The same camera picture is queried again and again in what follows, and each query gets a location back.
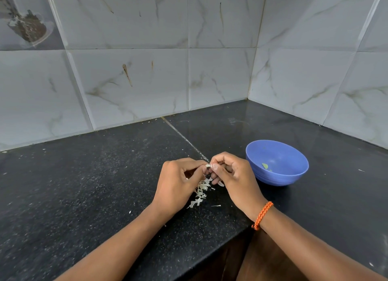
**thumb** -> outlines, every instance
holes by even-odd
[[[211,169],[213,172],[217,174],[217,176],[220,177],[220,179],[225,183],[228,184],[231,180],[233,180],[233,176],[222,166],[220,166],[217,163],[211,164]]]
[[[194,174],[187,180],[187,183],[190,185],[190,189],[194,191],[194,189],[198,186],[198,183],[204,179],[204,174],[206,172],[206,166],[199,166]]]

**tiled wall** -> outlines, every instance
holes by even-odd
[[[246,98],[263,4],[0,0],[0,150]]]
[[[265,0],[249,99],[388,148],[388,0]]]

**orange bracelet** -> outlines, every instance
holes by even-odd
[[[261,220],[263,219],[263,217],[265,216],[265,213],[269,210],[269,208],[271,206],[273,206],[274,204],[272,203],[272,201],[269,201],[267,202],[267,204],[263,207],[263,209],[261,210],[259,216],[257,217],[256,219],[256,222],[252,225],[252,228],[255,229],[256,231],[260,229],[260,222]]]

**black countertop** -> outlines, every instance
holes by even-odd
[[[250,101],[167,119],[209,159],[222,151],[244,157],[257,139],[299,149],[309,171],[287,187],[259,183],[263,194],[388,276],[388,151]],[[55,278],[140,214],[164,161],[186,156],[201,158],[162,119],[0,153],[0,279]],[[207,195],[160,230],[126,279],[179,278],[250,226],[225,188]]]

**person's left hand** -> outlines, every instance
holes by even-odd
[[[152,205],[169,218],[175,215],[185,206],[198,183],[208,173],[206,164],[203,160],[192,158],[166,161],[160,172]],[[193,175],[187,180],[184,173],[194,169]]]

